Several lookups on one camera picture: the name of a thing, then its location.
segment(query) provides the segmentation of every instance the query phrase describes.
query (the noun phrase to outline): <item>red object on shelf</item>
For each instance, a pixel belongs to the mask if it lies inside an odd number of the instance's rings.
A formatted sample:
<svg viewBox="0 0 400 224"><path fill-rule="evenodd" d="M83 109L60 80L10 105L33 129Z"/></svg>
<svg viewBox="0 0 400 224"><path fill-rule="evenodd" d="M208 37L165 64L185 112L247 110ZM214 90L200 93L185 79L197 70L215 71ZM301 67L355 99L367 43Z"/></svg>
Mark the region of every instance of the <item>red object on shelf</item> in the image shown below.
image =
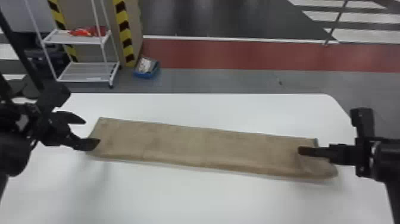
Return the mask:
<svg viewBox="0 0 400 224"><path fill-rule="evenodd" d="M105 26L101 26L100 27L101 36L105 36L106 32L107 32L107 30L106 30ZM96 26L76 28L76 29L69 31L68 33L73 36L99 36Z"/></svg>

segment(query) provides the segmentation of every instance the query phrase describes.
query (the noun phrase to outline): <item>gray floor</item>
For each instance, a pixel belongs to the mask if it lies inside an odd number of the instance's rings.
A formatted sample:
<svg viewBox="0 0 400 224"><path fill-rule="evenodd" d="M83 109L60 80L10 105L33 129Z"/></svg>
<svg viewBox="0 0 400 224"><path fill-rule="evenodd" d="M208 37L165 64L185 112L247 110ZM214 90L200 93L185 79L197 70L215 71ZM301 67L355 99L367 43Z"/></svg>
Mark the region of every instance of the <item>gray floor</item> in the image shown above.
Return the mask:
<svg viewBox="0 0 400 224"><path fill-rule="evenodd" d="M377 135L400 138L400 76L394 73L163 69L151 80L133 77L131 73L122 70L114 89L104 84L86 83L71 83L68 87L73 92L325 93L335 98L347 112L354 107L373 108Z"/></svg>

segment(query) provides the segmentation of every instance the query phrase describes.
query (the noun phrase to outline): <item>metal pole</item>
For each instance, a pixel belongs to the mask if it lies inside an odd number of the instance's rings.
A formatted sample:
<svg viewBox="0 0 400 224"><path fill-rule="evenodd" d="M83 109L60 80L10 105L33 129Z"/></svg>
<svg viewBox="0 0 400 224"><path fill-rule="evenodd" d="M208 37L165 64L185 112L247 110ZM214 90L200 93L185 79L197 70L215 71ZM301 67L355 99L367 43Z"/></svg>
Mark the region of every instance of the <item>metal pole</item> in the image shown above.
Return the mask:
<svg viewBox="0 0 400 224"><path fill-rule="evenodd" d="M103 14L104 14L105 22L107 24L107 28L111 32L111 25L110 25L110 21L108 20L107 12L105 11L104 0L101 0L101 7L103 8ZM112 32L111 32L111 42L112 42L112 46L114 47L114 52L115 52L115 56L117 57L117 61L120 61L120 55L118 54Z"/></svg>
<svg viewBox="0 0 400 224"><path fill-rule="evenodd" d="M323 46L328 46L328 44L329 44L329 39L330 39L330 37L332 36L333 32L335 31L336 27L338 26L339 21L340 21L340 18L341 18L341 16L342 16L344 10L346 9L346 6L347 6L347 3L348 3L348 2L349 2L349 0L345 0L345 1L343 2L342 8L340 9L340 12L339 12L339 14L338 14L337 17L336 17L336 20L335 20L335 22L334 22L334 25L333 25L332 29L331 29L330 32L329 32L329 36L326 38L325 42L322 44Z"/></svg>
<svg viewBox="0 0 400 224"><path fill-rule="evenodd" d="M38 89L38 91L41 92L44 89L42 80L36 73L36 70L32 67L28 58L26 57L24 49L22 49L22 47L18 42L17 37L11 30L10 25L8 24L7 20L5 19L1 11L1 8L0 8L0 27L3 30L3 33L7 37L12 48L14 48L14 51L18 55L18 58L20 59L22 65L25 67L26 72L28 73L30 79L35 84L36 89Z"/></svg>
<svg viewBox="0 0 400 224"><path fill-rule="evenodd" d="M32 21L33 27L35 28L37 38L39 38L39 40L40 40L40 45L42 46L43 52L45 53L45 56L46 56L46 59L47 59L47 63L48 63L49 66L50 66L51 73L53 74L54 79L57 80L57 75L55 74L55 70L54 70L53 64L51 63L50 56L49 56L49 54L47 53L46 45L45 45L45 43L43 42L42 35L40 34L40 31L39 31L39 27L38 27L38 25L36 24L35 17L33 16L32 11L30 10L30 5L29 5L29 3L28 3L28 0L24 0L24 2L25 2L26 8L28 9L28 14L29 14L30 20Z"/></svg>
<svg viewBox="0 0 400 224"><path fill-rule="evenodd" d="M104 44L102 42L102 36L101 36L101 32L100 32L99 18L97 16L96 4L95 4L94 0L92 0L92 8L93 8L93 15L95 16L95 20L96 20L97 34L99 36L101 52L102 52L103 60L104 60L105 74L107 74L108 73L107 58L105 56Z"/></svg>

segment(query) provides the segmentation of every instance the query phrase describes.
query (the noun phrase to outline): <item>red floor stripe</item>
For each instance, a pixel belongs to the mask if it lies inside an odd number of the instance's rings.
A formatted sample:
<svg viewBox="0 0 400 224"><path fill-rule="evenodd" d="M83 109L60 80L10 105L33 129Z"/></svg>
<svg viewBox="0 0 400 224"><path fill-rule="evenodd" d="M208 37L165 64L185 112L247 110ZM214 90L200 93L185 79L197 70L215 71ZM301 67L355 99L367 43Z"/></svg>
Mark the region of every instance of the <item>red floor stripe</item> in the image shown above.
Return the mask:
<svg viewBox="0 0 400 224"><path fill-rule="evenodd" d="M400 72L400 45L145 39L142 52L163 68Z"/></svg>

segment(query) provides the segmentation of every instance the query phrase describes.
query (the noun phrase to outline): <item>black cable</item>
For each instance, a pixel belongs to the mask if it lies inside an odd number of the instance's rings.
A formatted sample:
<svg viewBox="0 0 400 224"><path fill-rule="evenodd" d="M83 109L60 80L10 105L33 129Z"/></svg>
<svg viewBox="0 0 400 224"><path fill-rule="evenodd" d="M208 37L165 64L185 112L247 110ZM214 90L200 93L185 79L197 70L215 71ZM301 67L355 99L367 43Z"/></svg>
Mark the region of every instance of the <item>black cable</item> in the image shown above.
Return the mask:
<svg viewBox="0 0 400 224"><path fill-rule="evenodd" d="M5 19L1 7L0 7L0 28L2 29L4 35L7 37L9 43L11 44L12 48L14 48L15 53L18 55L22 65L25 67L26 72L28 73L29 77L31 78L32 82L35 84L36 89L42 92L44 89L44 85L42 80L33 69L32 65L30 64L23 48L18 43L18 38L11 30L10 25L8 24L7 20Z"/></svg>

